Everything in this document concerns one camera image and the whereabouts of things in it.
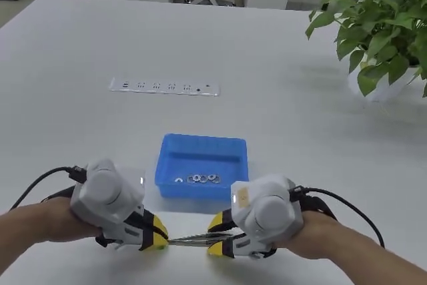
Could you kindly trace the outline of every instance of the black cable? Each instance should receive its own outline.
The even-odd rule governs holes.
[[[307,194],[310,192],[324,194],[324,195],[327,195],[329,197],[335,198],[336,200],[340,201],[341,203],[343,203],[344,205],[346,205],[347,207],[349,207],[353,211],[355,211],[357,214],[359,214],[369,224],[369,226],[371,226],[371,228],[374,230],[375,234],[378,237],[378,241],[380,242],[381,247],[383,247],[383,248],[386,247],[384,244],[384,239],[383,239],[379,229],[373,223],[373,221],[371,221],[371,219],[369,219],[369,217],[367,217],[367,215],[365,215],[361,210],[359,210],[357,207],[355,207],[355,205],[353,205],[349,201],[345,200],[343,197],[341,197],[341,196],[339,196],[333,192],[330,192],[328,190],[322,190],[320,188],[306,188],[306,187],[298,186],[298,187],[294,188],[293,191],[295,191],[295,193],[297,193],[297,194],[301,194],[301,193]]]
[[[37,178],[26,190],[25,192],[23,192],[23,194],[21,195],[20,198],[18,198],[18,200],[14,203],[14,205],[11,207],[11,210],[14,210],[16,207],[18,207],[20,205],[20,203],[24,200],[25,197],[27,197],[27,195],[30,193],[30,191],[42,180],[44,180],[47,176],[50,176],[54,173],[57,172],[67,172],[67,173],[71,173],[72,168],[70,167],[58,167],[58,168],[53,168],[52,170],[49,170],[48,172],[44,173],[43,175],[41,175],[39,178]]]

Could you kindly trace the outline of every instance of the white flower pot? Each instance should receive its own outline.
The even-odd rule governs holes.
[[[367,101],[377,101],[377,102],[385,102],[388,101],[397,95],[403,90],[403,88],[408,85],[415,73],[418,71],[418,68],[408,68],[406,73],[396,80],[392,85],[388,83],[388,74],[384,75],[377,83],[376,89],[370,92],[367,96],[363,96],[362,92],[359,88],[358,83],[358,75],[361,71],[360,65],[348,76],[348,87],[350,87],[351,91],[359,97],[363,97]]]

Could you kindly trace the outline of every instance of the wrist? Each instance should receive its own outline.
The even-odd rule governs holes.
[[[34,204],[18,208],[22,210],[24,219],[25,239],[30,245],[46,241],[47,213],[42,204]]]
[[[335,226],[324,242],[324,256],[334,263],[354,255],[362,244],[375,244],[369,237],[343,225]]]

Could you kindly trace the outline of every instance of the potted plant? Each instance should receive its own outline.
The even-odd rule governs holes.
[[[306,35],[340,24],[336,51],[339,60],[350,55],[352,90],[386,101],[417,77],[427,79],[427,0],[324,0],[322,6],[310,14]]]

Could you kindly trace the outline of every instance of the white power strip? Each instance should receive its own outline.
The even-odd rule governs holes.
[[[127,93],[170,93],[175,95],[219,96],[220,86],[210,82],[127,80],[113,78],[109,86],[111,91]]]

